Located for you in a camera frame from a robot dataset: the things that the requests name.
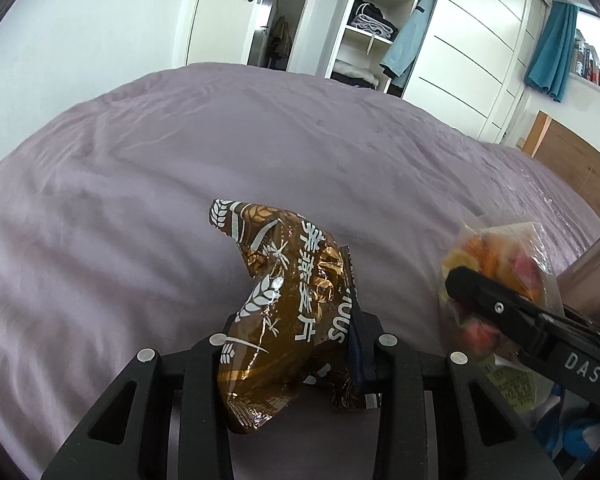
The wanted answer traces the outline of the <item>row of books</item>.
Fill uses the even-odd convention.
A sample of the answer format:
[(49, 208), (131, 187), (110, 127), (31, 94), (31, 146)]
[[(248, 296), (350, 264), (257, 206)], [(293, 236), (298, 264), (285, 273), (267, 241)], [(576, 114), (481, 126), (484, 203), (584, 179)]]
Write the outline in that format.
[(600, 87), (600, 59), (593, 46), (577, 39), (574, 42), (570, 70), (585, 80)]

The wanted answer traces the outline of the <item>clear bag colourful candies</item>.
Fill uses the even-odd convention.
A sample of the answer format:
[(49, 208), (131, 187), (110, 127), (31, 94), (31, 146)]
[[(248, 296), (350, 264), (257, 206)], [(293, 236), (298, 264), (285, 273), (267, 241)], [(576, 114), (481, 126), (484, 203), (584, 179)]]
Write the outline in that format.
[(537, 221), (465, 224), (441, 263), (439, 304), (453, 348), (464, 352), (519, 414), (550, 396), (553, 383), (519, 352), (542, 313), (562, 316), (545, 231)]

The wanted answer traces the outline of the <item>folded dark clothes stack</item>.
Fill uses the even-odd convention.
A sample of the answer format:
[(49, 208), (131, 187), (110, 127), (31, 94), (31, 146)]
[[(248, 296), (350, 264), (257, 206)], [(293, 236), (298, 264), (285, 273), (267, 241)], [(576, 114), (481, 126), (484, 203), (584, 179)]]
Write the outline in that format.
[(398, 36), (396, 26), (385, 19), (384, 14), (377, 6), (365, 0), (354, 0), (348, 24), (389, 41), (395, 40)]

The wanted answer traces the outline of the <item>teal curtain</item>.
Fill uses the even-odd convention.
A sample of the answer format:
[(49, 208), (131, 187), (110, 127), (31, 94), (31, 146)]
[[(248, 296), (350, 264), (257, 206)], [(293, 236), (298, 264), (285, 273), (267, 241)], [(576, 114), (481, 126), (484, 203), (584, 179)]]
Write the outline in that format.
[(579, 8), (570, 2), (554, 0), (550, 15), (536, 43), (524, 84), (562, 102), (568, 81)]

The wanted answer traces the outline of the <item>light blue hanging garment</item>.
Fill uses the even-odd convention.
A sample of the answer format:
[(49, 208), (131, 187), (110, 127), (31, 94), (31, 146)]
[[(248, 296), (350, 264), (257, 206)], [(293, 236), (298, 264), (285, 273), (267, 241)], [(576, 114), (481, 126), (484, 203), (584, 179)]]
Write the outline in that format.
[(436, 0), (418, 0), (379, 66), (391, 83), (403, 89), (422, 47)]

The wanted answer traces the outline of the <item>brown cereal snack bag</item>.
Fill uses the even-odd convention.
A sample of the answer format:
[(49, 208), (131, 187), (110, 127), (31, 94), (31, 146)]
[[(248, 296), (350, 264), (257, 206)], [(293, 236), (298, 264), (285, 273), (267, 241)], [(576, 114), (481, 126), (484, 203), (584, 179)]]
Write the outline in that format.
[(253, 280), (220, 354), (218, 384), (236, 432), (263, 427), (308, 379), (337, 411), (367, 408), (348, 370), (350, 260), (332, 234), (290, 210), (220, 198), (209, 221), (234, 240)]

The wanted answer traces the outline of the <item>wooden headboard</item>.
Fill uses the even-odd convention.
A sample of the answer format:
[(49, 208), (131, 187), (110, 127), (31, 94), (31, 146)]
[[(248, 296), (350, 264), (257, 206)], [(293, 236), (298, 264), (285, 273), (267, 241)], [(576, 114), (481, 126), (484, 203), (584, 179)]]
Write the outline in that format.
[(522, 151), (565, 181), (600, 218), (600, 152), (539, 111)]

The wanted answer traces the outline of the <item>white room door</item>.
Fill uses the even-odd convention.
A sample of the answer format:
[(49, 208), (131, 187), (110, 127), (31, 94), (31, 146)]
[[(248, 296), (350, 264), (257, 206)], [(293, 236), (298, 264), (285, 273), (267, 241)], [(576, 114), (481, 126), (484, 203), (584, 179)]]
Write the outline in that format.
[(198, 0), (186, 62), (248, 62), (263, 0)]

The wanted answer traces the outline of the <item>white open wardrobe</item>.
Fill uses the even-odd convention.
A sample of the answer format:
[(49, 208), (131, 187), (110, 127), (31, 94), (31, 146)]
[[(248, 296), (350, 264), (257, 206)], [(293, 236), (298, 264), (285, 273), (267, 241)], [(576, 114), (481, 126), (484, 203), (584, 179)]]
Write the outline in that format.
[(328, 78), (337, 62), (347, 62), (374, 75), (374, 90), (398, 96), (466, 136), (504, 140), (546, 19), (545, 0), (432, 0), (404, 80), (381, 65), (394, 40), (351, 23), (357, 1), (376, 6), (397, 30), (422, 2), (306, 0), (291, 47), (291, 72)]

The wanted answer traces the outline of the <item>purple bed sheet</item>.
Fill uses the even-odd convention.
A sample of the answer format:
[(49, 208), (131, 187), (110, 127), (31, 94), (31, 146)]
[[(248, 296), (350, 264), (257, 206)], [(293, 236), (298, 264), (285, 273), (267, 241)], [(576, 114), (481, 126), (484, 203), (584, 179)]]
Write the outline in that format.
[(540, 222), (556, 271), (600, 238), (539, 162), (392, 96), (242, 65), (140, 78), (0, 162), (0, 443), (26, 478), (137, 351), (188, 349), (247, 299), (208, 220), (217, 198), (332, 233), (362, 308), (435, 354), (440, 263), (464, 224)]

